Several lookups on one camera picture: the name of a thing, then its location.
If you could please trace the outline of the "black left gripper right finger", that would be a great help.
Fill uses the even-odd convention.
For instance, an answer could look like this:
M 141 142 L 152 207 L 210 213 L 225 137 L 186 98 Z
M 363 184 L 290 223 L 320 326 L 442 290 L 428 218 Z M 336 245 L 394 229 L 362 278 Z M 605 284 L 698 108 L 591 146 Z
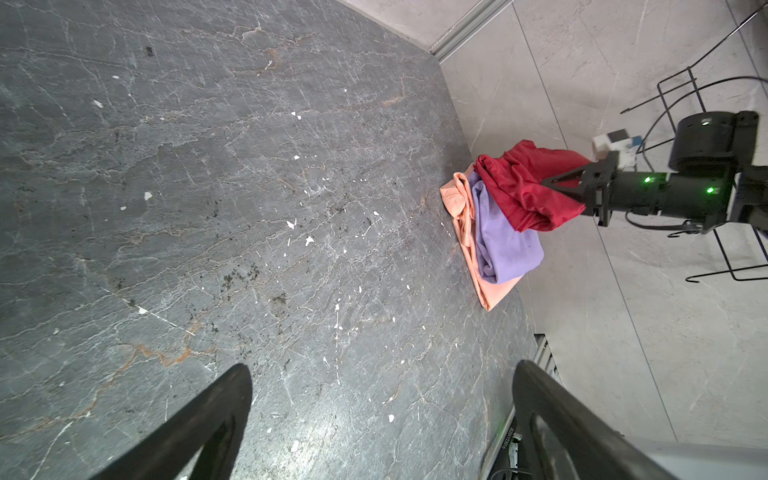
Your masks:
M 532 479 L 671 479 L 545 370 L 515 369 L 512 392 Z

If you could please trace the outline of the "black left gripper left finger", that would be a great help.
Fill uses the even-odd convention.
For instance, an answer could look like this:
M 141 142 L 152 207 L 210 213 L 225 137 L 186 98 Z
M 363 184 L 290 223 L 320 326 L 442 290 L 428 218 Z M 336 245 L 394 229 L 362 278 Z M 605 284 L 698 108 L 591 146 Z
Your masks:
M 253 398 L 249 368 L 238 363 L 96 479 L 174 479 L 194 460 L 192 479 L 231 477 Z

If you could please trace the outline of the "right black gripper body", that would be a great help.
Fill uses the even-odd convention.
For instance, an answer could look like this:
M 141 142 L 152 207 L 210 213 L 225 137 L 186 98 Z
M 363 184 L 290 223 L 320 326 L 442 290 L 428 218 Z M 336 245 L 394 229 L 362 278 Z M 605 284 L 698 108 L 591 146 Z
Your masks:
M 596 217 L 599 226 L 607 227 L 612 217 L 611 184 L 618 173 L 618 164 L 619 153 L 610 151 L 602 160 L 546 178 L 541 184 L 582 203 L 583 215 Z

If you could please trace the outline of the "red t shirt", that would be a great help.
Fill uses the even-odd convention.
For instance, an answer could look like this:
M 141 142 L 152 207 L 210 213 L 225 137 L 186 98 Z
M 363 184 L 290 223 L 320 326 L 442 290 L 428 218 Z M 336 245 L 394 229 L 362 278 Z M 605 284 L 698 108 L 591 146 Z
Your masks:
M 585 206 L 543 181 L 589 163 L 575 151 L 522 140 L 499 158 L 479 156 L 474 170 L 515 230 L 553 231 L 581 215 Z

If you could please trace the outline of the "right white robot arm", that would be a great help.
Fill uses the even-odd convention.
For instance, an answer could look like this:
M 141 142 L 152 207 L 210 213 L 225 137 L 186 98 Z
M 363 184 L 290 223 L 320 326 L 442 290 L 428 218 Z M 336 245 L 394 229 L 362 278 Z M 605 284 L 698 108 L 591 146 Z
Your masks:
M 767 168 L 753 163 L 759 126 L 754 111 L 691 115 L 678 124 L 669 173 L 621 171 L 619 154 L 547 178 L 542 185 L 609 224 L 615 211 L 686 220 L 707 233 L 725 223 L 767 233 Z

